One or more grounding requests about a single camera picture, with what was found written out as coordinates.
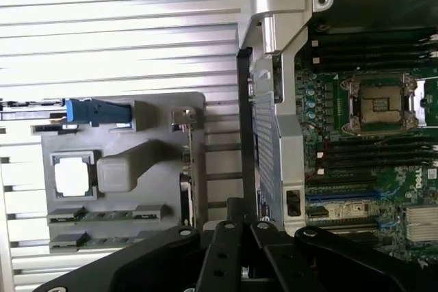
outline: capacitor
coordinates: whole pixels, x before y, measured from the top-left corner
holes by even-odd
[[[306,95],[307,96],[314,96],[315,95],[315,90],[313,90],[313,89],[306,89]]]
[[[316,106],[314,101],[307,101],[306,105],[307,105],[307,107],[310,107],[311,109],[313,109]]]
[[[306,115],[307,115],[307,117],[308,117],[309,119],[314,119],[314,118],[316,118],[316,114],[315,114],[314,112],[311,112],[311,111],[308,111],[308,112],[306,113]]]

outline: cpu socket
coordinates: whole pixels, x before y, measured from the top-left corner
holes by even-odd
[[[413,109],[417,83],[408,74],[357,75],[340,83],[348,90],[351,135],[393,135],[418,126]]]

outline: heatsink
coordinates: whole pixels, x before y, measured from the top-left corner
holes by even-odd
[[[438,205],[419,205],[406,208],[407,239],[425,242],[438,239]]]

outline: motherboard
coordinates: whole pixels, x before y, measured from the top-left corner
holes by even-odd
[[[435,28],[328,34],[296,58],[307,225],[438,262]]]

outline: blue latch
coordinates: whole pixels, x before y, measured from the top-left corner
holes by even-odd
[[[105,123],[129,123],[132,121],[130,105],[121,105],[88,98],[67,99],[67,121],[74,124],[90,123],[92,127],[98,127]]]

